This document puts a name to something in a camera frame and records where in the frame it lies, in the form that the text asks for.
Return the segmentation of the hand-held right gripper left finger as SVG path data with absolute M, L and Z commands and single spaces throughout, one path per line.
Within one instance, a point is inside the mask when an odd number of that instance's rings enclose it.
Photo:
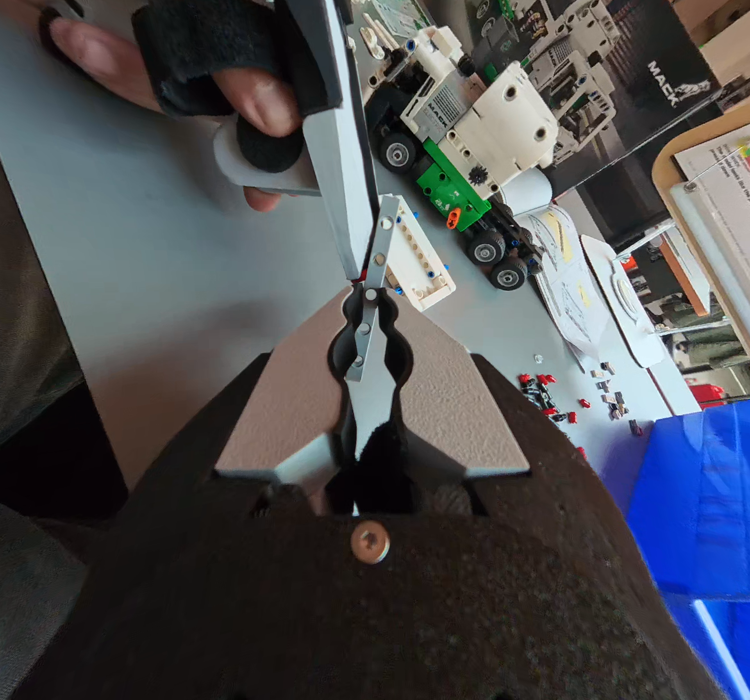
M 348 324 L 346 287 L 270 354 L 221 451 L 221 479 L 298 489 L 313 513 L 331 511 L 325 487 L 341 469 L 349 408 L 331 354 Z

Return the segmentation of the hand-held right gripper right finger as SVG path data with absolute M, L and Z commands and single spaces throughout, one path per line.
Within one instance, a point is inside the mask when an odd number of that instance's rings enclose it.
M 397 294 L 382 293 L 385 364 L 395 381 L 391 415 L 407 476 L 429 492 L 441 486 L 530 471 L 472 354 Z

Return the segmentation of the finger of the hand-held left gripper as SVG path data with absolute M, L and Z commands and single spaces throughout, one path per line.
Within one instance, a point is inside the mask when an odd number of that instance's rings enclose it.
M 322 2 L 341 105 L 305 117 L 304 135 L 344 274 L 356 282 L 368 264 L 380 205 L 354 52 L 334 0 Z

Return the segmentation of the grey lego beam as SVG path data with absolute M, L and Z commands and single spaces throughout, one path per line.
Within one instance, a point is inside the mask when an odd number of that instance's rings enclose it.
M 380 212 L 373 228 L 373 239 L 365 260 L 367 271 L 359 295 L 361 316 L 354 327 L 355 356 L 344 378 L 348 383 L 359 383 L 364 376 L 370 341 L 377 329 L 380 300 L 385 291 L 386 268 L 397 213 L 398 199 L 392 195 L 380 196 Z

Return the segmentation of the pile of small lego pins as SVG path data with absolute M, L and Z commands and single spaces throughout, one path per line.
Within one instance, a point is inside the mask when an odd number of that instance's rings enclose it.
M 555 424 L 576 424 L 577 413 L 575 411 L 561 411 L 549 391 L 549 385 L 557 381 L 552 375 L 531 375 L 523 373 L 518 376 L 520 392 L 535 405 L 541 413 Z

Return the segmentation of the pile of small lego tiles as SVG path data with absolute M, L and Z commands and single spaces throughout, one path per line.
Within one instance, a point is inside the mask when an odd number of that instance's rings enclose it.
M 595 388 L 599 392 L 611 420 L 622 420 L 630 414 L 630 408 L 620 390 L 613 387 L 613 378 L 616 375 L 614 365 L 610 361 L 603 361 L 589 372 L 594 380 Z

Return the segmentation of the lego instruction booklet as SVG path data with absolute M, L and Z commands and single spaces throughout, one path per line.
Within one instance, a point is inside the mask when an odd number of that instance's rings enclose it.
M 573 216 L 554 201 L 550 182 L 537 168 L 522 172 L 501 191 L 514 221 L 539 249 L 535 287 L 569 351 L 585 371 L 605 362 L 619 366 L 624 343 L 595 282 Z

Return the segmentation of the white green lego truck model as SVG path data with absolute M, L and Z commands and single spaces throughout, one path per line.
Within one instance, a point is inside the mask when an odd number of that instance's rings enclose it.
M 551 163 L 559 124 L 517 61 L 485 85 L 449 27 L 419 30 L 386 49 L 364 112 L 380 162 L 416 182 L 495 289 L 541 272 L 542 253 L 502 194 Z

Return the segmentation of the dark lego set box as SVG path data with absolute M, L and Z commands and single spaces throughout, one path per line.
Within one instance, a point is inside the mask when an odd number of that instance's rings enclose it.
M 545 174 L 624 244 L 668 217 L 661 149 L 720 115 L 719 84 L 668 0 L 430 0 L 486 82 L 517 61 L 559 124 Z

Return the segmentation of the person's left hand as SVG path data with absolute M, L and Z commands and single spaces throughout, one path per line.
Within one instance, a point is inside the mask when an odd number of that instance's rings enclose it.
M 2 15 L 34 34 L 42 9 L 51 0 L 2 0 Z M 145 109 L 161 108 L 138 47 L 83 21 L 53 20 L 50 38 L 72 65 L 113 94 Z M 232 107 L 262 132 L 283 137 L 301 125 L 290 86 L 261 69 L 228 69 L 214 76 Z

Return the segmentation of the blue plastic bin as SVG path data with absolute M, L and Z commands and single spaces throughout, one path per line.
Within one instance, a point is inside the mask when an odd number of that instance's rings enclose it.
M 682 635 L 749 698 L 749 406 L 657 420 L 628 524 Z

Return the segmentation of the printed instruction sheet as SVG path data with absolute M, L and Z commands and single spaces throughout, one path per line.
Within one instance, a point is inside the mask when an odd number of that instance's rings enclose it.
M 673 156 L 699 191 L 740 270 L 749 266 L 749 125 Z

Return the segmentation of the white lego panel frame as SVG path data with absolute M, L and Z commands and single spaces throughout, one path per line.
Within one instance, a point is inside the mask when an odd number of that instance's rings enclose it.
M 391 289 L 408 301 L 417 311 L 425 312 L 445 301 L 456 291 L 456 284 L 447 266 L 423 230 L 418 215 L 402 196 L 379 196 L 398 204 L 395 226 L 387 257 L 386 281 Z

